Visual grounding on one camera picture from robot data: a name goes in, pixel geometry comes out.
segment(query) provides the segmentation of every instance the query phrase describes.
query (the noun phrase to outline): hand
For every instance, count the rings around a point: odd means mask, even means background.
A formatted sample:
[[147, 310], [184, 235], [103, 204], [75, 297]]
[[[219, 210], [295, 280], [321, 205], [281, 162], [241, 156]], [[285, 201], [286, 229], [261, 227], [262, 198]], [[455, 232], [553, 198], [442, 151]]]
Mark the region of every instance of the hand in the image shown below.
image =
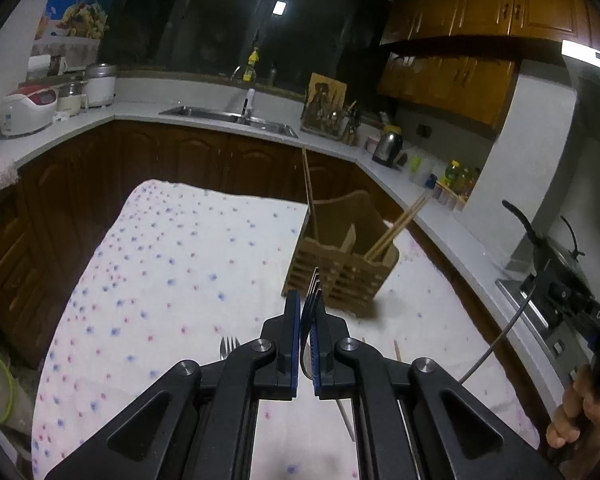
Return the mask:
[[580, 429], [574, 420], [580, 413], [592, 422], [592, 428], [581, 443], [576, 445], [573, 458], [564, 462], [560, 471], [567, 480], [583, 479], [600, 459], [600, 400], [595, 400], [591, 369], [581, 367], [573, 386], [565, 390], [562, 405], [555, 410], [554, 421], [546, 430], [549, 446], [556, 449], [576, 442]]

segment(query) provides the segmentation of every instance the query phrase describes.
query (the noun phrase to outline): range hood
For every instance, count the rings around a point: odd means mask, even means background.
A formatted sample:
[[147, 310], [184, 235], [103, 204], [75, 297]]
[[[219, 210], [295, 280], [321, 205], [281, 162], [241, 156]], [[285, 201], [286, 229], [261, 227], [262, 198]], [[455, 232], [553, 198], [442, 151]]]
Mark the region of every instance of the range hood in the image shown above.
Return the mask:
[[578, 94], [583, 126], [591, 137], [600, 141], [600, 51], [565, 40], [562, 57]]

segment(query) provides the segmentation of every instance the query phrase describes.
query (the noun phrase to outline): electric kettle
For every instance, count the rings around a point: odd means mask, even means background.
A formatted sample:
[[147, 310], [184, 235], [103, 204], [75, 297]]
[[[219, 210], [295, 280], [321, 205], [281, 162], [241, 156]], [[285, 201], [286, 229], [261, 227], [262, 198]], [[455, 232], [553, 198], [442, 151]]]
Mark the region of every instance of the electric kettle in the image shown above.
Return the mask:
[[387, 124], [374, 151], [373, 160], [390, 168], [402, 147], [402, 130], [398, 126]]

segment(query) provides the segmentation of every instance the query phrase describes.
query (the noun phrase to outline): metal screw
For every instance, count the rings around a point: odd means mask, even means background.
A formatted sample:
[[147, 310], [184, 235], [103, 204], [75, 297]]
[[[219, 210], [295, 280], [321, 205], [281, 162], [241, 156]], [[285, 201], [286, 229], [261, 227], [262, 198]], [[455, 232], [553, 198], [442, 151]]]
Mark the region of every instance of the metal screw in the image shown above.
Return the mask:
[[196, 364], [190, 359], [186, 359], [184, 361], [180, 361], [176, 364], [176, 372], [178, 375], [191, 375], [196, 370]]
[[256, 341], [251, 343], [251, 348], [256, 352], [266, 352], [271, 348], [271, 341], [268, 339], [256, 339]]
[[423, 372], [425, 374], [431, 373], [433, 370], [435, 370], [438, 367], [436, 362], [433, 359], [429, 359], [428, 357], [420, 357], [420, 358], [416, 359], [414, 364], [416, 365], [416, 368], [418, 370], [420, 370], [421, 372]]
[[338, 341], [338, 346], [345, 352], [351, 352], [357, 350], [360, 346], [360, 341], [353, 339], [352, 337], [344, 337]]

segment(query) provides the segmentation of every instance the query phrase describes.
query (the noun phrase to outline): white tablecloth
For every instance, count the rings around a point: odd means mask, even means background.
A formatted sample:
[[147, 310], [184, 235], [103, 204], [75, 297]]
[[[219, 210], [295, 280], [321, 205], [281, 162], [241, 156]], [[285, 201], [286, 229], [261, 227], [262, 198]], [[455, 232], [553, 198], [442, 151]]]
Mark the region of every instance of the white tablecloth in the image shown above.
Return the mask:
[[[283, 311], [280, 291], [306, 211], [157, 180], [136, 188], [72, 293], [46, 357], [33, 419], [36, 480], [177, 361], [217, 361], [223, 335], [257, 338], [264, 319]], [[378, 293], [376, 316], [336, 314], [385, 356], [395, 358], [395, 340], [403, 361], [426, 355], [459, 377], [487, 345], [408, 232], [396, 245], [400, 262]], [[537, 445], [495, 358], [467, 387]], [[316, 399], [302, 375], [295, 400], [263, 401], [258, 412], [251, 477], [286, 476], [358, 476], [336, 404]]]

